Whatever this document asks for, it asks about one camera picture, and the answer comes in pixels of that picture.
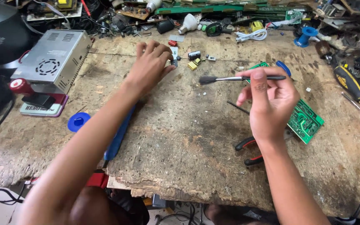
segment paintbrush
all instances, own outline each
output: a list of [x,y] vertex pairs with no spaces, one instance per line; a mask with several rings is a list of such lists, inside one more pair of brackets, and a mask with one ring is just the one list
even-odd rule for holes
[[[268,80],[284,80],[285,78],[286,76],[273,76],[273,75],[267,76]],[[241,81],[241,80],[249,80],[249,79],[250,77],[248,76],[233,76],[233,77],[202,76],[200,77],[200,84],[201,85],[212,84],[220,80]]]

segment metal power supply casing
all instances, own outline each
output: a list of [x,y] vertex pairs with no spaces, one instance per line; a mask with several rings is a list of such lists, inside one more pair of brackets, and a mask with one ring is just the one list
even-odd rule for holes
[[48,30],[11,78],[26,79],[35,92],[67,94],[91,46],[84,30]]

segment cooling fan grille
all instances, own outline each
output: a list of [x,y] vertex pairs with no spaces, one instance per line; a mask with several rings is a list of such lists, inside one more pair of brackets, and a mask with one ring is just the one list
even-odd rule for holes
[[57,61],[56,59],[42,59],[42,62],[40,62],[38,64],[38,67],[36,67],[36,72],[39,75],[47,75],[47,74],[51,74],[54,75],[54,73],[58,70],[58,68],[60,67],[60,62]]

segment worn wooden surface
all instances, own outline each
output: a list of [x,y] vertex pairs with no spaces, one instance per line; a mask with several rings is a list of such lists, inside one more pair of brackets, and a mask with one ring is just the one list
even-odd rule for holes
[[[109,99],[135,61],[135,45],[169,34],[104,38],[93,47],[69,92],[58,118],[22,116],[16,103],[0,127],[0,186],[40,176],[73,136],[66,123],[71,115],[91,115]],[[134,196],[160,194],[165,199],[249,205],[273,210],[264,165],[246,168],[257,147],[238,154],[236,143],[251,135],[248,116],[226,103],[236,101],[244,84],[217,82],[199,86],[198,78],[232,76],[240,66],[283,61],[297,80],[301,97],[325,124],[305,145],[287,140],[288,151],[309,189],[327,215],[347,217],[360,202],[360,113],[341,95],[332,70],[314,47],[299,48],[291,32],[272,32],[264,41],[235,43],[235,36],[207,38],[202,32],[179,43],[179,67],[138,104],[117,157],[110,162],[109,186],[128,188]],[[200,50],[217,58],[194,71],[187,51]]]

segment brush bristles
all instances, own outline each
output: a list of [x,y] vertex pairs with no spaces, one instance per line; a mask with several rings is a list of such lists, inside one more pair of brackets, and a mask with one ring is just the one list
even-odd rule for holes
[[200,84],[201,85],[205,85],[205,84],[212,84],[216,82],[217,77],[215,76],[202,76],[200,77]]

